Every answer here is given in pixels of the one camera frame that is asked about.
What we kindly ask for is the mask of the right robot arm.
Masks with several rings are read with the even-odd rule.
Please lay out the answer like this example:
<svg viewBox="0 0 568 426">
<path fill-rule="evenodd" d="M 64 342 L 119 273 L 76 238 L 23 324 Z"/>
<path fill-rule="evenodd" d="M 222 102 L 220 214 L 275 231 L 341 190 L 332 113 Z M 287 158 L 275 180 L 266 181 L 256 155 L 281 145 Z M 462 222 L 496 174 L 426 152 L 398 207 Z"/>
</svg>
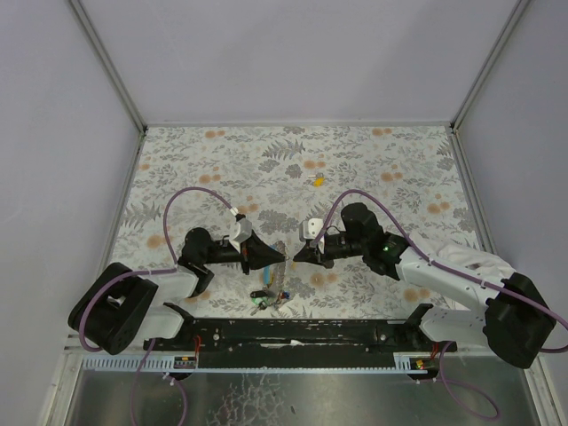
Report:
<svg viewBox="0 0 568 426">
<path fill-rule="evenodd" d="M 489 348 L 514 367 L 528 368 L 556 325 L 532 280 L 519 272 L 474 271 L 424 250 L 407 236 L 390 233 L 361 202 L 341 211 L 344 229 L 327 232 L 319 218 L 303 221 L 303 247 L 297 263 L 331 268 L 336 259 L 359 257 L 372 271 L 393 280 L 431 289 L 461 309 L 431 307 L 418 320 L 432 341 L 453 341 Z"/>
</svg>

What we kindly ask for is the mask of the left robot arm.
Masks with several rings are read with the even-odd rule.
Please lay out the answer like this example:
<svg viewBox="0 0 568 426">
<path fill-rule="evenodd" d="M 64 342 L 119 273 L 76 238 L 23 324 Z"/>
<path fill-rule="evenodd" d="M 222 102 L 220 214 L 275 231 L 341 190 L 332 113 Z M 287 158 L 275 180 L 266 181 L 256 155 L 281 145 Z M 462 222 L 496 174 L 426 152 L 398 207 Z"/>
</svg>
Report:
<svg viewBox="0 0 568 426">
<path fill-rule="evenodd" d="M 247 274 L 285 260 L 252 230 L 215 241 L 197 227 L 186 234 L 173 269 L 135 272 L 110 264 L 74 306 L 67 324 L 83 338 L 85 350 L 116 355 L 135 340 L 176 336 L 184 320 L 168 305 L 204 293 L 214 278 L 209 264 L 239 264 Z"/>
</svg>

